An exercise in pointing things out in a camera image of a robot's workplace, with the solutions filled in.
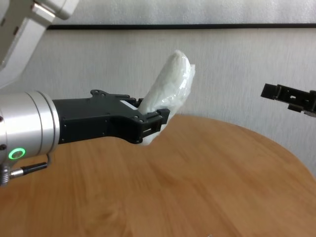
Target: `white wall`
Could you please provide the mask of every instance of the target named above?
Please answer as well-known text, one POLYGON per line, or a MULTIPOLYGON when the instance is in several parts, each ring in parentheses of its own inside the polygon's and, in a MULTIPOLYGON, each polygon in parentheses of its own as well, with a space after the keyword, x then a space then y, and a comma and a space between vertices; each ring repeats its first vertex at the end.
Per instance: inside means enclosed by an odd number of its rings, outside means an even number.
POLYGON ((0 93, 41 90, 56 99, 98 88, 142 97, 175 49, 197 71, 181 113, 255 130, 316 174, 316 119, 260 97, 265 83, 316 89, 316 29, 49 31, 20 80, 0 93))

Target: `white plastic bag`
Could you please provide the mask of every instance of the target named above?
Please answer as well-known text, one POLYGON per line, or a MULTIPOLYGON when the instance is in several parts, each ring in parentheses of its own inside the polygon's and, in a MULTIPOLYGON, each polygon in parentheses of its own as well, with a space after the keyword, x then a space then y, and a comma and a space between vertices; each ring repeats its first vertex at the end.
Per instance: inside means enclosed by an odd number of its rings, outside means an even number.
MULTIPOLYGON (((187 100, 194 75, 195 65, 189 63, 183 52, 176 50, 168 58, 138 111, 145 115, 158 109, 169 109, 168 121, 170 121, 187 100)), ((161 131, 165 127, 166 124, 161 126, 161 131)), ((141 144, 150 144, 159 134, 160 132, 157 132, 145 137, 141 144)))

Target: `screw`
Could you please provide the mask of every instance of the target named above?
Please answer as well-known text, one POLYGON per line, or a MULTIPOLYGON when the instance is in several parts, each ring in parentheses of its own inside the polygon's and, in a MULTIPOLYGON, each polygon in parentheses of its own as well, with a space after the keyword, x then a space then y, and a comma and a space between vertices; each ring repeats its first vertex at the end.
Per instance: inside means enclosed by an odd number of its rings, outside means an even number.
POLYGON ((0 151, 3 151, 3 150, 5 150, 5 149, 6 149, 6 144, 0 145, 0 151))

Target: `metal cylinder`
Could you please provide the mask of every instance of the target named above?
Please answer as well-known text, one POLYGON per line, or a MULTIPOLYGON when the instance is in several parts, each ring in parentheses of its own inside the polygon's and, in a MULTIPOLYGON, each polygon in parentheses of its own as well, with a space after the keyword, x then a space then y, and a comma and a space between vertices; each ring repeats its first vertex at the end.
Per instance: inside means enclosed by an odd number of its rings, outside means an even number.
POLYGON ((52 152, 59 119, 52 100, 41 92, 0 95, 0 164, 52 152))

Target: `wooden table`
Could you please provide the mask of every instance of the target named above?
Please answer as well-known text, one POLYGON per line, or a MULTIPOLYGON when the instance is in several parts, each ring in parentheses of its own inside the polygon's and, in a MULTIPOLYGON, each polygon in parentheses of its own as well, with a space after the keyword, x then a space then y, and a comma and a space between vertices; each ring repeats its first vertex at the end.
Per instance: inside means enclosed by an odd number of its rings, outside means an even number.
POLYGON ((294 155, 190 116, 147 147, 61 145, 47 170, 1 188, 0 203, 2 237, 316 236, 316 183, 294 155))

